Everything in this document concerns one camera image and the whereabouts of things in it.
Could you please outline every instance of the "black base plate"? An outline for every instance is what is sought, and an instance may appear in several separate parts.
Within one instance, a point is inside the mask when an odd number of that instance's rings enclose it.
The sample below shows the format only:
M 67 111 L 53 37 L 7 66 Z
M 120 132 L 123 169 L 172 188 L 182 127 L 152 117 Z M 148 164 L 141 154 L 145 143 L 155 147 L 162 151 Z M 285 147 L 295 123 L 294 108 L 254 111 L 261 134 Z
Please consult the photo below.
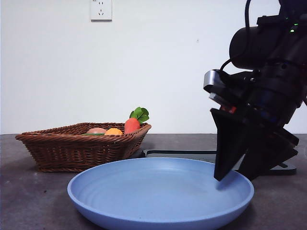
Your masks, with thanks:
M 200 160 L 215 163 L 216 151 L 214 150 L 157 150 L 157 149 L 146 149 L 143 150 L 142 154 L 145 157 L 176 157 L 186 158 L 193 160 Z M 233 170 L 238 170 L 241 158 L 238 163 L 233 167 Z M 275 166 L 268 170 L 263 175 L 294 175 L 296 174 L 296 167 L 287 161 Z

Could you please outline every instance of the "plate rim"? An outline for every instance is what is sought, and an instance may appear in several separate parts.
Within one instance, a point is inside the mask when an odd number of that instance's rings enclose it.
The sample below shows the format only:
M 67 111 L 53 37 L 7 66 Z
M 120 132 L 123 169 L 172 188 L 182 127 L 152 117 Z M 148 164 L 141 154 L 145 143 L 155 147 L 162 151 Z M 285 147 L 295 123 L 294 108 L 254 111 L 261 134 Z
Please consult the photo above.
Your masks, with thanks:
M 124 221 L 135 221 L 135 222 L 144 222 L 144 223 L 182 223 L 182 222 L 195 222 L 195 221 L 203 221 L 203 220 L 208 220 L 208 219 L 213 219 L 213 218 L 216 218 L 216 217 L 220 217 L 220 216 L 225 216 L 229 213 L 232 213 L 236 210 L 239 210 L 241 209 L 242 207 L 244 207 L 245 205 L 247 205 L 253 198 L 254 196 L 254 193 L 255 193 L 255 189 L 254 189 L 254 186 L 252 184 L 252 182 L 247 178 L 245 177 L 244 175 L 234 171 L 234 170 L 231 170 L 229 173 L 236 173 L 238 176 L 242 177 L 244 181 L 246 181 L 249 185 L 249 188 L 250 188 L 250 191 L 248 193 L 248 196 L 242 201 L 240 202 L 239 204 L 231 207 L 231 208 L 228 208 L 224 211 L 219 211 L 219 212 L 215 212 L 213 214 L 210 214 L 210 215 L 204 215 L 204 216 L 201 216 L 201 217 L 197 217 L 197 218 L 181 218 L 180 220 L 154 220 L 154 219 L 148 219 L 148 218 L 142 218 L 142 219 L 139 219 L 139 218 L 127 218 L 125 216 L 121 216 L 121 215 L 114 215 L 114 214 L 109 214 L 109 213 L 104 213 L 102 211 L 100 211 L 99 209 L 96 209 L 96 208 L 93 208 L 83 202 L 81 202 L 79 199 L 77 199 L 73 194 L 72 194 L 72 191 L 71 191 L 71 185 L 72 183 L 79 177 L 81 176 L 82 174 L 94 169 L 94 168 L 97 168 L 97 167 L 104 167 L 104 165 L 107 165 L 107 164 L 116 164 L 116 163 L 119 163 L 119 162 L 122 162 L 122 161 L 137 161 L 137 160 L 150 160 L 150 159 L 162 159 L 161 157 L 151 157 L 151 158 L 133 158 L 133 159 L 125 159 L 125 160 L 120 160 L 120 161 L 113 161 L 113 162 L 108 162 L 108 163 L 105 163 L 105 164 L 101 164 L 101 165 L 97 165 L 95 167 L 92 167 L 92 168 L 89 168 L 77 175 L 75 175 L 68 183 L 67 185 L 67 192 L 68 192 L 68 195 L 69 197 L 71 198 L 71 200 L 73 200 L 73 202 L 75 202 L 76 204 L 78 204 L 79 206 L 85 208 L 85 209 L 88 209 L 89 211 L 91 212 L 94 212 L 96 214 L 99 214 L 99 215 L 102 215 L 102 216 L 105 216 L 105 217 L 108 217 L 108 218 L 114 218 L 114 219 L 120 219 L 120 220 L 124 220 Z M 178 159 L 179 161 L 198 161 L 198 163 L 203 163 L 203 164 L 213 164 L 214 163 L 211 163 L 211 162 L 206 162 L 206 161 L 199 161 L 199 160 L 194 160 L 194 159 L 186 159 L 186 158 L 175 158 L 175 157 L 163 157 L 163 159 Z

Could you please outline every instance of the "black cable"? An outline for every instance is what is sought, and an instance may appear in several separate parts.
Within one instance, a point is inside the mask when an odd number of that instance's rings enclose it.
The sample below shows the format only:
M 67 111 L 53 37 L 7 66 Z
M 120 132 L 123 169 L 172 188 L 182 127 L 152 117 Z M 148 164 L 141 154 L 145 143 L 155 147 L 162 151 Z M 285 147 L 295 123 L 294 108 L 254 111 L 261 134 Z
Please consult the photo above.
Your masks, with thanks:
M 248 49 L 248 46 L 249 46 L 249 43 L 250 43 L 250 27 L 249 27 L 249 5 L 250 5 L 250 1 L 251 0 L 247 0 L 246 1 L 246 4 L 245 4 L 245 30 L 246 30 L 246 44 L 245 44 L 245 48 L 243 50 L 242 53 L 238 54 L 238 55 L 235 55 L 234 57 L 228 59 L 220 68 L 220 71 L 223 71 L 224 67 L 229 64 L 230 62 L 232 62 L 235 58 L 243 55 L 247 49 Z

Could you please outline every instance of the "basket rim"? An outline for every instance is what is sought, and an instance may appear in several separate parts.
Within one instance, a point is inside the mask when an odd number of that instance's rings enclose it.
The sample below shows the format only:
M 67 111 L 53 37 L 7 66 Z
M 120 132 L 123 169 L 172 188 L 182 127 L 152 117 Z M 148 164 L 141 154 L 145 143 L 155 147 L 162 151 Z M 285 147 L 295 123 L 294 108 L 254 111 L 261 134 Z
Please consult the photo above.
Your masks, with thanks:
M 82 135 L 82 134 L 58 134 L 58 133 L 41 133 L 46 131 L 52 131 L 59 128 L 68 128 L 68 127 L 77 127 L 81 125 L 123 125 L 124 123 L 92 123 L 92 122 L 82 122 L 77 123 L 70 126 L 62 126 L 57 128 L 51 128 L 51 129 L 45 129 L 45 130 L 37 130 L 37 131 L 31 131 L 31 132 L 23 132 L 21 134 L 16 135 L 17 140 L 25 140 L 25 139 L 32 139 L 37 141 L 42 140 L 61 140 L 61 141 L 100 141 L 100 142 L 126 142 L 130 141 L 134 138 L 139 138 L 140 136 L 146 134 L 148 130 L 152 127 L 148 123 L 143 123 L 141 128 L 123 135 L 101 135 L 101 136 L 90 136 L 90 135 Z

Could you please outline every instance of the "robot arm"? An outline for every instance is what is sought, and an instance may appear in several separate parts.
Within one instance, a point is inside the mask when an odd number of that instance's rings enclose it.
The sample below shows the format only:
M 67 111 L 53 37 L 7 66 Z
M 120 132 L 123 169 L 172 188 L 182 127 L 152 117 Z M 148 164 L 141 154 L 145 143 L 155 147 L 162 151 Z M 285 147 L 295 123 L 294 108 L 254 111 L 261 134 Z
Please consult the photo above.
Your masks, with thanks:
M 283 126 L 306 101 L 307 1 L 280 4 L 279 15 L 259 17 L 258 26 L 240 29 L 231 41 L 232 63 L 252 71 L 205 74 L 204 90 L 221 105 L 211 109 L 217 126 L 217 180 L 242 156 L 238 171 L 253 180 L 297 154 L 298 138 Z

